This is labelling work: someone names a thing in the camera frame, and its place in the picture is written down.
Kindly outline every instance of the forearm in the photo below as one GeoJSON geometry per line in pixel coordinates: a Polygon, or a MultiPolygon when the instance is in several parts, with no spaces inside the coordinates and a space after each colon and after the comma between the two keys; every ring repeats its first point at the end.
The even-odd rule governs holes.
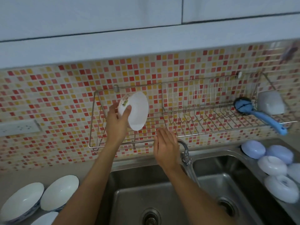
{"type": "Polygon", "coordinates": [[[69,199],[53,225],[95,223],[118,145],[106,144],[83,183],[69,199]]]}
{"type": "Polygon", "coordinates": [[[175,188],[192,225],[232,225],[235,224],[215,201],[193,182],[178,166],[166,172],[175,188]]]}

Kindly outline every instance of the stainless steel sink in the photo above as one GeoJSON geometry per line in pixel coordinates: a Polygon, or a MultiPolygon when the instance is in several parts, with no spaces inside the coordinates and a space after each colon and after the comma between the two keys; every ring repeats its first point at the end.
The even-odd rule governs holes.
{"type": "MultiPolygon", "coordinates": [[[[263,140],[265,146],[281,144],[263,140]]],[[[300,205],[276,200],[262,184],[267,176],[239,143],[190,152],[182,169],[237,224],[300,224],[300,205]]],[[[296,161],[299,153],[294,151],[296,161]]],[[[153,156],[114,162],[96,224],[189,224],[184,208],[153,156]]]]}

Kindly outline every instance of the dish rack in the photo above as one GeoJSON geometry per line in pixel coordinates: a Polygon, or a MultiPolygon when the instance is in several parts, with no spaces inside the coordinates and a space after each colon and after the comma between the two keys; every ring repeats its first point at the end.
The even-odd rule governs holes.
{"type": "MultiPolygon", "coordinates": [[[[167,127],[178,137],[197,136],[230,130],[257,128],[266,123],[253,115],[240,115],[233,107],[235,98],[245,96],[257,107],[257,94],[276,90],[267,74],[245,73],[176,82],[97,90],[92,107],[89,147],[100,151],[106,141],[106,116],[109,106],[125,94],[143,91],[149,102],[149,114],[139,131],[128,128],[121,148],[153,145],[156,129],[167,127]]],[[[295,112],[284,101],[286,112],[273,118],[290,128],[297,122],[295,112]]]]}

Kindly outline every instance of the blue utensil handle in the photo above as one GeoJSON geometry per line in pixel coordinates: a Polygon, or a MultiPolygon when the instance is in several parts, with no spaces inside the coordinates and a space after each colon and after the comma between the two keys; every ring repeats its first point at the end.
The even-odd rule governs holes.
{"type": "Polygon", "coordinates": [[[250,114],[272,126],[280,135],[287,135],[287,129],[283,127],[282,124],[274,120],[272,117],[266,115],[265,113],[251,110],[250,114]]]}

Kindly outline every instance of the bowl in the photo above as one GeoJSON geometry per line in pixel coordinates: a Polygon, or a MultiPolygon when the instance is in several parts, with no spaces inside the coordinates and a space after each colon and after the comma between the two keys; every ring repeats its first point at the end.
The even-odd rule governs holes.
{"type": "Polygon", "coordinates": [[[126,107],[129,105],[131,105],[131,112],[128,117],[129,127],[134,131],[138,131],[143,128],[148,117],[149,105],[147,97],[141,91],[132,95],[126,94],[118,105],[119,117],[122,117],[126,107]]]}
{"type": "Polygon", "coordinates": [[[285,164],[291,164],[294,159],[294,153],[287,147],[281,145],[270,146],[266,151],[266,155],[278,157],[285,162],[285,164]]]}
{"type": "Polygon", "coordinates": [[[263,156],[257,164],[268,175],[287,175],[287,165],[275,156],[263,156]]]}
{"type": "Polygon", "coordinates": [[[296,203],[299,199],[299,189],[288,177],[284,175],[268,176],[265,181],[268,191],[286,203],[296,203]]]}
{"type": "Polygon", "coordinates": [[[292,163],[287,167],[287,174],[300,183],[300,163],[292,163]]]}
{"type": "Polygon", "coordinates": [[[31,216],[40,207],[43,192],[44,185],[40,182],[19,189],[3,204],[0,221],[13,224],[31,216]]]}
{"type": "Polygon", "coordinates": [[[39,217],[31,225],[51,225],[54,222],[57,215],[58,215],[58,212],[49,212],[49,213],[39,217]]]}
{"type": "Polygon", "coordinates": [[[78,186],[79,180],[74,175],[57,179],[45,190],[40,200],[41,209],[49,212],[61,211],[78,186]]]}
{"type": "Polygon", "coordinates": [[[260,92],[257,95],[257,110],[268,115],[284,113],[284,103],[280,93],[276,90],[260,92]]]}
{"type": "Polygon", "coordinates": [[[259,159],[265,155],[265,147],[256,140],[248,140],[241,145],[242,151],[253,159],[259,159]]]}

